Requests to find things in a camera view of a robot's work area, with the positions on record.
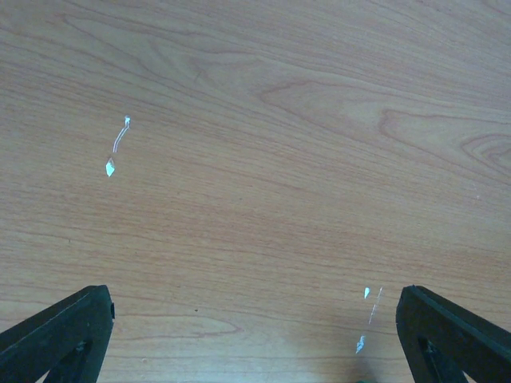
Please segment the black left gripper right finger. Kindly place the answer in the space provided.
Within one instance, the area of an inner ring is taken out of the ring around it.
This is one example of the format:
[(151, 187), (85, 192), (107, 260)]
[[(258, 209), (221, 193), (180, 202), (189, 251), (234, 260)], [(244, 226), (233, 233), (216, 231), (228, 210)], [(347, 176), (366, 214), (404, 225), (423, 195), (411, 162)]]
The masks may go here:
[(510, 381), (510, 332), (423, 286), (406, 286), (396, 328), (416, 382)]

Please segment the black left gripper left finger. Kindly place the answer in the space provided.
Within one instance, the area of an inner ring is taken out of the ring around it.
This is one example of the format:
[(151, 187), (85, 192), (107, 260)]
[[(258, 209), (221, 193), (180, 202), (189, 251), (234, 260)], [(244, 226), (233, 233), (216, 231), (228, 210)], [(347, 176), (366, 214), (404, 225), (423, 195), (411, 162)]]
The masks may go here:
[(2, 382), (96, 382), (113, 331), (106, 285), (87, 286), (1, 333)]

